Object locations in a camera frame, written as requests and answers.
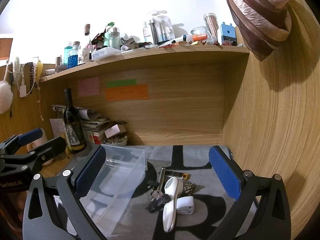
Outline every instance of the white fluffy pom pom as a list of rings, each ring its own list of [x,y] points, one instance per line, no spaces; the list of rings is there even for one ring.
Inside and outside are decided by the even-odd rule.
[[[0,81],[0,114],[10,109],[13,99],[11,87],[6,81]]]

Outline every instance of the pink sticky note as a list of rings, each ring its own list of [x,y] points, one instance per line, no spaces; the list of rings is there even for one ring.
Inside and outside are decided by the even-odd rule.
[[[88,78],[78,81],[78,96],[88,97],[100,94],[99,78]]]

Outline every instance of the white wall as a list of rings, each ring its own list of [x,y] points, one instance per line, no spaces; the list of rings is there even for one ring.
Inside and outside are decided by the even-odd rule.
[[[204,25],[203,14],[213,12],[219,24],[232,20],[226,0],[10,0],[0,15],[0,33],[13,33],[12,56],[20,62],[40,57],[55,63],[69,41],[82,41],[91,24],[91,38],[115,22],[121,36],[144,41],[142,21],[151,10],[166,10],[176,37]]]

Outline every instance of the wooden shelf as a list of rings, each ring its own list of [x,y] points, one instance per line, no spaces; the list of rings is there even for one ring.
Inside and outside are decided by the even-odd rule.
[[[115,73],[171,65],[222,64],[245,56],[249,56],[247,48],[233,46],[179,46],[138,50],[89,62],[46,76],[41,78],[40,82],[50,80],[63,81],[69,78],[85,78],[101,73]]]

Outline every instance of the handwritten note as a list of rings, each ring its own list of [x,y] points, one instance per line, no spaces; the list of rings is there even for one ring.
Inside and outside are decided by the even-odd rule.
[[[107,88],[133,86],[137,84],[136,79],[113,80],[107,82]]]
[[[148,100],[148,85],[106,88],[107,101]]]
[[[63,119],[50,119],[53,136],[59,137],[62,133],[65,133]]]
[[[78,96],[88,97],[100,94],[99,78],[88,78],[78,81]]]

